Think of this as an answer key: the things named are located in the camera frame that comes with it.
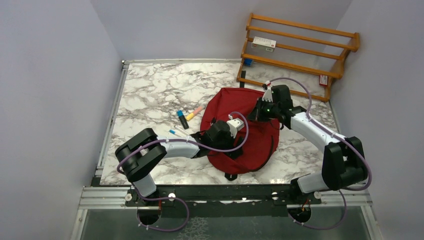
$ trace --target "wall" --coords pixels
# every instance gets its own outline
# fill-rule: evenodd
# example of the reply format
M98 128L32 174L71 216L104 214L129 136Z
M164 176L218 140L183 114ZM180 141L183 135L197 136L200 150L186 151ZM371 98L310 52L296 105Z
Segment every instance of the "wall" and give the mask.
M336 28L350 2L91 0L113 44L125 60L240 58L250 12ZM314 43L304 44L310 47Z
M385 239L424 235L424 2L353 0L339 29L359 32L331 104L341 132L358 136Z
M0 239L69 239L121 58L88 0L3 0L0 33Z

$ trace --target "pink marker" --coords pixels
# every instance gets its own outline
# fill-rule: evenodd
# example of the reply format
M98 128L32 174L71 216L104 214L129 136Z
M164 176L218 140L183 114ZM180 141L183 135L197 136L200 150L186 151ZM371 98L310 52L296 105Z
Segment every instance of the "pink marker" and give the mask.
M199 106L198 108L196 108L196 110L194 110L192 113L190 113L189 115L187 115L185 117L185 119L187 121L190 121L192 118L194 118L194 116L196 116L197 114L199 114L202 110L203 110L203 106Z

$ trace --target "marble table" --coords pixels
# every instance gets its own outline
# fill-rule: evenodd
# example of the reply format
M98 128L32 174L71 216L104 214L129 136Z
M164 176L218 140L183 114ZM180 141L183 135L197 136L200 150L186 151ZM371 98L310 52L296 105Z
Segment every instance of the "marble table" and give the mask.
M156 134L172 136L170 129L180 126L176 111L192 112L224 87L238 87L235 76L240 62L220 63L132 63L123 87L122 97L115 117L111 140L107 151L101 185L129 185L126 177L116 171L118 160L114 152L122 143L145 128ZM247 77L266 81L276 77L291 77L304 83L316 95L324 95L318 78L313 75L269 68L257 64L247 69ZM300 91L293 82L281 81ZM246 88L260 90L250 84ZM308 105L308 99L292 96L295 106ZM313 101L311 114L324 125L336 131L332 111L328 103ZM197 132L203 111L191 121L190 133ZM156 184L286 184L291 179L319 171L323 154L303 136L284 128L280 132L278 149L259 171L241 174L228 181L224 173L209 163L207 157L187 159L182 157L163 159L151 172Z

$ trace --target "wooden frame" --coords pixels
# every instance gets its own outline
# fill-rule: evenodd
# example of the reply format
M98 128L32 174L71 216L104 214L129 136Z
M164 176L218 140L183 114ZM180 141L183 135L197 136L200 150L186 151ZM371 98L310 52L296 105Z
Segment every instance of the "wooden frame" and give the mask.
M332 34L332 35L339 35L339 36L350 38L350 41L349 41L348 44L341 44L341 43L338 43L338 42L326 41L326 40L321 40L321 39L317 39L317 38L292 34L292 33L288 33L288 32L282 32L282 31L276 31L276 30L267 29L267 28L263 28L263 27L251 26L253 19L271 22L271 23L276 23L276 24L288 25L288 26L292 26L292 27L296 27L296 28L309 29L309 30L318 31L318 32L322 32L322 33L328 33L328 34ZM267 17L267 16L256 15L256 14L253 14L253 13L250 14L249 19L247 20L246 31L247 31L246 39L244 40L243 49L241 51L240 69L238 70L238 74L237 74L237 81L238 82L244 82L244 83L249 83L249 84L254 84L254 85L259 85L259 86L264 84L263 82L254 81L254 80L250 80L250 79L246 79L246 78L241 77L242 69L243 69L243 62L244 62L245 59L252 59L252 60L254 60L258 63L263 63L263 64L275 66L275 67L294 70L294 71L303 72L303 73L312 74L312 75L318 75L318 76L326 75L326 76L328 76L328 85L325 87L324 97L312 95L313 99L317 99L317 100L320 100L320 101L323 101L323 102L328 102L330 100L331 86L332 86L333 81L335 79L341 79L343 77L343 73L345 71L346 57L349 55L350 52L356 52L359 49L360 44L361 44L359 33L357 33L357 32L350 33L350 32L345 32L345 31L339 31L339 30L334 30L334 29L325 28L325 27L313 26L313 25L308 25L308 24L303 24L303 23L298 23L298 22L292 22L292 21L287 21L287 20L282 20L282 19L277 19L277 18L272 18L272 17ZM250 37L251 31L258 31L258 32L263 32L263 33L274 34L274 35L278 35L278 36L298 39L298 40L302 40L302 41L308 41L308 42L312 42L312 43L318 43L318 44L333 46L333 47L337 47L337 48L342 48L343 51L341 52L340 55L333 55L333 54L328 54L328 53L324 53L324 52L313 51L313 50L304 49L304 48L300 48L300 47L285 45L285 44L282 44L282 43L276 44L275 47L277 47L277 48L287 49L287 50L296 51L296 52L300 52L300 53L304 53L304 54L310 54L310 55L315 55L315 56L320 56L320 57L335 60L335 63L332 66L330 71L314 69L314 68L301 66L301 65L297 65L297 64L292 64L292 63L288 63L288 62L283 62L283 61L279 61L279 60L274 60L274 59L270 59L270 58L266 58L266 57L247 54L246 48L248 46L248 42L253 41L253 38ZM301 92L301 91L290 90L290 92L292 94L296 94L296 95L300 95L300 96L304 96L304 97L308 96L306 93Z

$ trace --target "red bag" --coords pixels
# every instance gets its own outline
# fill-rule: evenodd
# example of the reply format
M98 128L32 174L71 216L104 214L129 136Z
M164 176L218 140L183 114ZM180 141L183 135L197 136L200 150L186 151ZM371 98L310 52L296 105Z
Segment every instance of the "red bag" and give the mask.
M218 120L228 121L228 114L240 112L247 119L252 112L258 98L264 92L248 89L224 87L210 102L201 119L200 131L208 130L212 123ZM247 121L249 125L249 135L242 146L243 154L236 159L231 159L223 152L211 152L208 155L209 162L217 169L223 171L225 177L232 181L237 178L237 174L255 172L261 169L276 151L279 143L280 123L277 119L270 122ZM236 143L239 137L246 136L246 128L241 129L236 136Z

